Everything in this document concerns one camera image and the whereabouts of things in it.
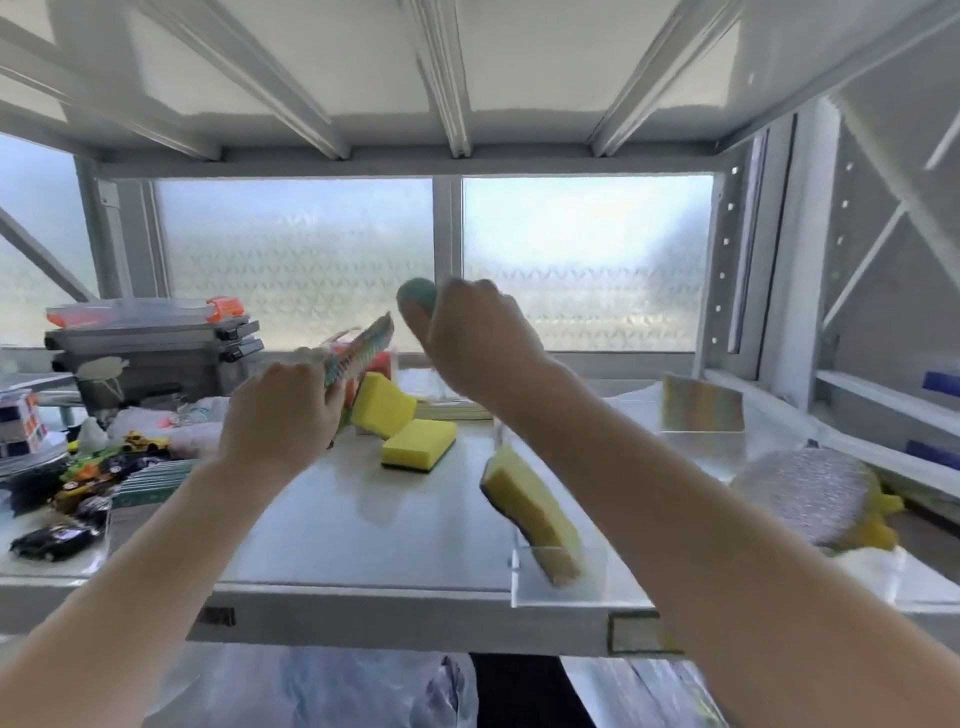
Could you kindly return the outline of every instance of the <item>frosted glass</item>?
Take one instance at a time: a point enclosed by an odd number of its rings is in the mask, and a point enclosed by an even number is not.
[[[693,352],[713,178],[464,180],[464,268],[554,352]]]
[[[395,314],[407,279],[433,279],[430,180],[167,181],[157,184],[174,296],[236,296],[267,349],[316,346]]]
[[[0,134],[0,206],[87,288],[99,290],[71,155]]]
[[[73,157],[0,134],[0,206],[96,292]],[[42,347],[47,306],[72,303],[0,237],[0,344]]]
[[[47,306],[73,302],[0,237],[0,345],[41,348],[44,331],[53,327],[47,321]]]

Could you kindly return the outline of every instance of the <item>striped sponge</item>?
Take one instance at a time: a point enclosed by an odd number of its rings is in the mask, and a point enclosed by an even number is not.
[[[660,427],[664,432],[743,432],[743,395],[699,379],[666,375]]]

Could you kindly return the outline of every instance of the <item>shelf beam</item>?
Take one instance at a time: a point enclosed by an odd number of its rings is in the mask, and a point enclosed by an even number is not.
[[[960,471],[847,435],[774,397],[752,382],[744,381],[727,372],[708,369],[704,372],[704,377],[714,384],[742,393],[746,403],[782,425],[790,427],[801,436],[816,440],[821,447],[845,452],[850,457],[862,460],[868,465],[903,475],[960,498]]]
[[[894,214],[887,221],[887,224],[883,226],[883,230],[880,231],[880,235],[877,236],[874,244],[870,246],[870,250],[867,251],[867,254],[863,256],[863,260],[860,261],[860,264],[856,266],[856,269],[850,276],[850,280],[847,281],[847,284],[843,287],[843,290],[840,291],[840,295],[837,296],[836,301],[833,302],[833,305],[830,307],[827,315],[824,316],[823,331],[827,331],[833,322],[836,321],[837,315],[840,313],[840,309],[846,305],[853,291],[860,284],[860,281],[863,280],[863,277],[867,274],[867,271],[870,269],[870,267],[873,266],[876,257],[880,254],[883,246],[887,244],[887,241],[893,236],[894,230],[897,228],[897,225],[900,223],[900,220],[905,214],[906,207],[903,205],[903,203],[900,203],[897,205],[897,209],[894,210]]]
[[[325,155],[350,156],[321,106],[216,0],[141,0],[139,8]]]
[[[54,46],[0,18],[0,73],[63,104],[81,107],[178,152],[219,159],[218,144],[186,131],[160,102],[121,90],[89,72],[68,65]]]
[[[918,422],[960,437],[960,412],[843,372],[820,370],[817,372],[817,378],[865,400],[874,401],[907,417],[912,417]]]
[[[957,115],[953,117],[953,121],[950,122],[947,131],[944,132],[943,138],[941,138],[937,144],[937,148],[933,150],[930,159],[926,161],[926,165],[924,165],[926,172],[932,172],[940,166],[940,162],[947,156],[947,152],[950,151],[950,147],[953,146],[953,142],[956,141],[957,136],[960,136],[960,111],[957,111]]]
[[[453,158],[446,145],[354,147],[336,161],[302,147],[230,149],[217,162],[166,151],[120,151],[98,169],[100,179],[268,179],[299,177],[433,177],[527,175],[713,174],[727,160],[705,144],[628,144],[616,157],[595,157],[586,144],[490,144]]]
[[[742,0],[682,0],[593,132],[593,153],[616,154],[654,112],[663,93],[733,27],[742,12]]]
[[[0,236],[7,238],[11,245],[39,268],[43,275],[66,291],[74,301],[96,301],[99,298],[2,207],[0,207]]]
[[[401,0],[417,63],[444,125],[450,152],[469,157],[467,74],[460,48],[455,0]]]
[[[100,151],[80,139],[75,139],[53,129],[43,116],[0,102],[0,133],[18,139],[32,141],[42,147],[66,152],[84,159],[99,159]]]
[[[960,290],[960,247],[956,241],[950,238],[940,221],[926,206],[920,191],[884,148],[879,136],[860,118],[846,99],[837,96],[833,101],[843,114],[844,123],[860,145],[864,156],[874,166],[891,194],[906,207],[917,232],[930,246],[930,251],[940,262],[953,285]]]
[[[787,97],[752,122],[720,142],[721,151],[743,143],[781,116],[799,109],[811,99],[824,96],[862,76],[917,43],[939,33],[960,19],[960,4],[955,0],[939,0],[913,13],[874,42],[853,51],[826,73],[817,76],[796,93]]]

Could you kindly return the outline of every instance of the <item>gray storage box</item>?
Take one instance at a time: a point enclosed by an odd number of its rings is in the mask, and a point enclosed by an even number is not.
[[[156,397],[186,401],[229,395],[251,374],[246,357],[263,349],[256,321],[247,317],[217,324],[135,328],[75,328],[49,331],[48,349],[57,372],[74,374],[104,356],[127,362],[117,381],[122,398],[102,383],[78,380],[88,412],[117,409]]]

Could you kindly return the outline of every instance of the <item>right hand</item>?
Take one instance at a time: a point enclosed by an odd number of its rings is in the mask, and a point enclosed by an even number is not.
[[[413,300],[399,306],[446,383],[494,414],[551,361],[513,297],[489,280],[449,281],[433,316]]]

